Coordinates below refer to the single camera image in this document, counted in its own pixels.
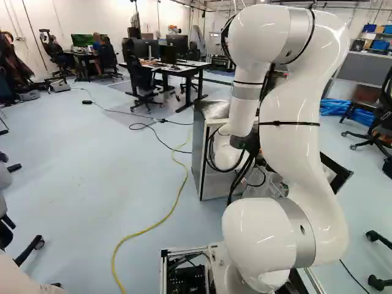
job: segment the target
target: person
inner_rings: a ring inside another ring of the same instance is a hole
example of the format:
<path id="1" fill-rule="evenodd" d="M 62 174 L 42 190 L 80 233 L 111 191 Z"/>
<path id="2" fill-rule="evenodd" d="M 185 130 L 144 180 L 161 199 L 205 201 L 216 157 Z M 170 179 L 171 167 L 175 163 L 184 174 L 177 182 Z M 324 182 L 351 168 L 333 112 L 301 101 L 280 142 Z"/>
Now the person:
<path id="1" fill-rule="evenodd" d="M 56 55 L 56 62 L 63 65 L 64 69 L 74 66 L 74 59 L 71 56 L 64 54 L 62 47 L 58 43 L 55 35 L 49 36 L 48 46 L 50 51 Z"/>
<path id="2" fill-rule="evenodd" d="M 22 61 L 15 53 L 14 46 L 9 42 L 12 41 L 6 32 L 0 32 L 0 69 L 2 88 L 4 82 L 7 83 L 11 95 L 2 95 L 2 103 L 12 105 L 18 100 L 18 92 L 29 91 L 32 83 L 30 77 L 34 72 Z"/>
<path id="3" fill-rule="evenodd" d="M 8 40 L 8 43 L 13 43 L 13 35 L 10 32 L 3 31 L 1 33 L 5 35 L 6 39 Z"/>
<path id="4" fill-rule="evenodd" d="M 104 44 L 104 42 L 98 32 L 95 32 L 92 35 L 92 39 L 94 40 L 94 43 L 92 44 L 93 52 L 94 54 L 99 54 L 100 47 Z M 96 65 L 98 75 L 102 76 L 102 69 L 100 68 L 99 60 L 97 58 L 94 60 L 94 63 Z"/>

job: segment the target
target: black desk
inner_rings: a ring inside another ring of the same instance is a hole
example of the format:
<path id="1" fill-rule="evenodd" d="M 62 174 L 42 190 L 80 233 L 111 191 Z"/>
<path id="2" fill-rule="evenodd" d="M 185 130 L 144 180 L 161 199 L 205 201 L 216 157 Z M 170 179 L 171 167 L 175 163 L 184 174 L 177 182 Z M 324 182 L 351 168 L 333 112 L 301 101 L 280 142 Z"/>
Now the black desk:
<path id="1" fill-rule="evenodd" d="M 207 94 L 203 95 L 203 70 L 209 68 L 211 66 L 211 63 L 209 62 L 204 62 L 204 61 L 192 61 L 192 60 L 187 60 L 185 62 L 182 61 L 177 61 L 177 64 L 181 66 L 189 66 L 189 67 L 195 67 L 198 69 L 198 91 L 197 91 L 197 99 L 204 99 L 205 97 L 208 97 Z"/>
<path id="2" fill-rule="evenodd" d="M 125 69 L 127 68 L 127 64 L 124 62 L 119 63 L 118 65 L 125 68 Z M 179 107 L 176 110 L 177 113 L 187 109 L 188 107 L 190 107 L 194 104 L 194 102 L 192 102 L 190 99 L 190 86 L 192 84 L 192 77 L 194 75 L 199 74 L 199 81 L 198 81 L 199 88 L 197 91 L 197 99 L 196 100 L 201 100 L 201 99 L 208 96 L 208 95 L 203 95 L 203 69 L 200 66 L 196 67 L 196 66 L 187 65 L 185 62 L 179 62 L 177 64 L 177 66 L 179 66 L 181 70 L 171 69 L 170 66 L 171 66 L 171 64 L 168 64 L 167 67 L 153 67 L 153 66 L 150 66 L 147 64 L 143 65 L 143 67 L 149 68 L 151 70 L 154 70 L 155 72 L 162 74 L 162 80 L 164 83 L 164 91 L 169 91 L 172 89 L 168 85 L 168 76 L 169 75 L 172 75 L 175 77 L 186 78 L 186 81 L 185 81 L 185 105 L 183 105 L 182 107 Z"/>
<path id="3" fill-rule="evenodd" d="M 87 52 L 78 52 L 71 50 L 64 50 L 64 54 L 73 55 L 77 60 L 77 78 L 76 81 L 90 81 L 90 75 L 88 73 L 88 64 L 90 60 L 96 59 L 98 57 L 97 54 L 87 53 Z"/>

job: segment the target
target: black office chair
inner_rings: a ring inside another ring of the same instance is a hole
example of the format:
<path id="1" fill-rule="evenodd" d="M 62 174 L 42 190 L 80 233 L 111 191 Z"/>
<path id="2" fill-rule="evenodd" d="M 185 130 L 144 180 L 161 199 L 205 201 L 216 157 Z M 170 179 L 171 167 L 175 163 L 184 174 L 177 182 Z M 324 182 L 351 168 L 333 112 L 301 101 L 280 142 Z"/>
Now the black office chair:
<path id="1" fill-rule="evenodd" d="M 117 54 L 110 43 L 109 37 L 104 38 L 104 44 L 102 44 L 98 50 L 99 52 L 99 64 L 104 75 L 110 78 L 124 79 L 123 74 L 118 72 L 117 69 Z"/>
<path id="2" fill-rule="evenodd" d="M 382 92 L 379 97 L 379 105 L 374 111 L 375 120 L 370 126 L 367 134 L 356 134 L 353 132 L 345 131 L 342 133 L 343 137 L 351 135 L 357 138 L 365 139 L 366 141 L 350 145 L 351 150 L 356 150 L 359 146 L 373 145 L 375 144 L 378 149 L 385 155 L 385 162 L 392 161 L 392 155 L 385 149 L 392 148 L 388 143 L 385 143 L 380 137 L 384 135 L 392 134 L 392 67 L 386 75 L 386 78 L 382 85 Z"/>
<path id="3" fill-rule="evenodd" d="M 134 52 L 134 41 L 132 39 L 124 38 L 122 42 L 122 53 L 124 60 L 127 63 L 127 70 L 130 75 L 130 82 L 132 83 L 132 92 L 126 92 L 126 94 L 136 97 L 135 106 L 132 106 L 130 110 L 133 112 L 135 108 L 145 105 L 148 113 L 151 112 L 149 107 L 150 104 L 156 104 L 161 107 L 163 103 L 154 101 L 154 77 L 155 73 L 151 69 L 144 68 L 141 66 L 138 57 Z M 145 95 L 138 94 L 138 89 L 145 92 Z"/>
<path id="4" fill-rule="evenodd" d="M 392 250 L 392 242 L 388 239 L 384 238 L 382 235 L 377 233 L 376 231 L 368 231 L 366 232 L 366 238 L 370 242 L 380 241 L 386 247 Z M 384 290 L 385 287 L 392 286 L 392 280 L 381 280 L 378 279 L 375 275 L 371 274 L 368 279 L 367 283 L 372 286 L 373 288 L 377 289 L 378 291 Z"/>
<path id="5" fill-rule="evenodd" d="M 193 60 L 193 61 L 199 61 L 201 57 L 200 50 L 197 48 L 197 44 L 195 42 L 189 43 L 189 50 L 186 54 L 186 59 L 187 60 Z M 186 84 L 179 84 L 179 87 L 181 89 L 181 93 L 185 93 L 185 85 Z M 191 83 L 190 86 L 198 91 L 198 84 Z"/>
<path id="6" fill-rule="evenodd" d="M 57 65 L 59 70 L 52 72 L 53 77 L 63 77 L 68 74 L 74 74 L 68 67 L 70 65 L 71 59 L 68 59 L 60 45 L 53 43 L 55 38 L 53 35 L 50 35 L 50 31 L 48 29 L 40 29 L 39 39 L 41 41 L 42 47 L 50 57 L 50 61 Z"/>
<path id="7" fill-rule="evenodd" d="M 13 233 L 11 230 L 16 228 L 16 225 L 7 215 L 7 203 L 2 194 L 2 190 L 11 185 L 12 177 L 10 175 L 11 171 L 16 169 L 6 168 L 5 163 L 8 162 L 8 157 L 4 153 L 0 152 L 0 250 L 5 251 L 6 247 L 13 240 Z M 30 243 L 30 245 L 17 257 L 14 262 L 17 266 L 21 264 L 28 258 L 33 250 L 39 250 L 43 248 L 45 241 L 41 235 L 37 235 Z"/>

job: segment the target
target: blue cable bundle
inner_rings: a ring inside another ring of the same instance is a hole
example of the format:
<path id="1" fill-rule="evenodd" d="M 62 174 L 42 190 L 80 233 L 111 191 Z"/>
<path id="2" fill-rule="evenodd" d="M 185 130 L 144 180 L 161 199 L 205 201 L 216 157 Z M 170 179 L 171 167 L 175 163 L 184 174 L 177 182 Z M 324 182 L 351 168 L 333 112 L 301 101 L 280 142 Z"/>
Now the blue cable bundle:
<path id="1" fill-rule="evenodd" d="M 322 99 L 320 103 L 320 113 L 322 116 L 339 115 L 342 116 L 347 111 L 351 101 L 339 99 Z M 374 115 L 370 111 L 355 109 L 350 119 L 370 127 L 374 120 Z"/>

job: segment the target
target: yellow cable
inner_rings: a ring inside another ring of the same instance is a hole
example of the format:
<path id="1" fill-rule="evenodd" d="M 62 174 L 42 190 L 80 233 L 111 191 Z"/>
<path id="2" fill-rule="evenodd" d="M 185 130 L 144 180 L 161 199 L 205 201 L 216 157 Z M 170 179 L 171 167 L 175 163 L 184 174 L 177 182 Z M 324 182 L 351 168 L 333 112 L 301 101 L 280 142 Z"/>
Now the yellow cable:
<path id="1" fill-rule="evenodd" d="M 183 146 L 185 146 L 185 145 L 188 143 L 189 139 L 190 139 L 190 132 L 189 132 L 189 134 L 188 134 L 188 138 L 187 138 L 187 140 L 185 141 L 185 143 L 179 145 L 178 147 L 176 147 L 176 148 L 174 148 L 174 149 L 180 149 L 180 148 L 182 148 Z M 127 240 L 129 240 L 129 239 L 132 239 L 133 237 L 142 235 L 142 234 L 144 234 L 144 233 L 146 233 L 146 232 L 148 232 L 148 231 L 150 231 L 150 230 L 152 230 L 152 229 L 158 227 L 160 224 L 163 224 L 163 223 L 165 222 L 165 220 L 167 220 L 167 219 L 169 218 L 169 216 L 171 216 L 171 214 L 174 212 L 174 209 L 176 208 L 177 203 L 178 203 L 178 200 L 179 200 L 179 196 L 181 195 L 181 192 L 182 192 L 183 189 L 184 189 L 185 183 L 186 183 L 186 181 L 188 180 L 188 175 L 189 175 L 188 168 L 187 168 L 186 165 L 183 164 L 182 162 L 177 161 L 177 160 L 174 158 L 174 154 L 175 154 L 175 151 L 172 151 L 172 152 L 171 152 L 171 159 L 172 159 L 173 161 L 175 161 L 177 164 L 180 164 L 180 165 L 183 166 L 183 168 L 184 168 L 184 170 L 185 170 L 185 172 L 186 172 L 186 175 L 185 175 L 185 177 L 184 177 L 183 183 L 181 184 L 181 186 L 180 186 L 179 189 L 178 189 L 176 201 L 174 202 L 174 205 L 173 205 L 173 207 L 171 208 L 170 212 L 169 212 L 163 219 L 161 219 L 159 222 L 157 222 L 156 224 L 153 224 L 152 226 L 150 226 L 150 227 L 148 227 L 148 228 L 146 228 L 146 229 L 144 229 L 144 230 L 142 230 L 142 231 L 140 231 L 140 232 L 138 232 L 138 233 L 134 233 L 134 234 L 132 234 L 132 235 L 125 236 L 125 237 L 116 245 L 115 251 L 113 252 L 113 255 L 111 256 L 111 273 L 112 273 L 112 275 L 113 275 L 113 277 L 114 277 L 114 279 L 115 279 L 115 281 L 116 281 L 118 287 L 120 288 L 122 294 L 125 294 L 126 291 L 125 291 L 125 288 L 124 288 L 124 286 L 122 285 L 122 283 L 120 282 L 120 280 L 119 280 L 119 278 L 118 278 L 118 276 L 117 276 L 117 273 L 116 273 L 116 254 L 117 254 L 118 249 L 121 247 L 121 245 L 123 245 L 123 243 L 124 243 L 125 241 L 127 241 Z"/>

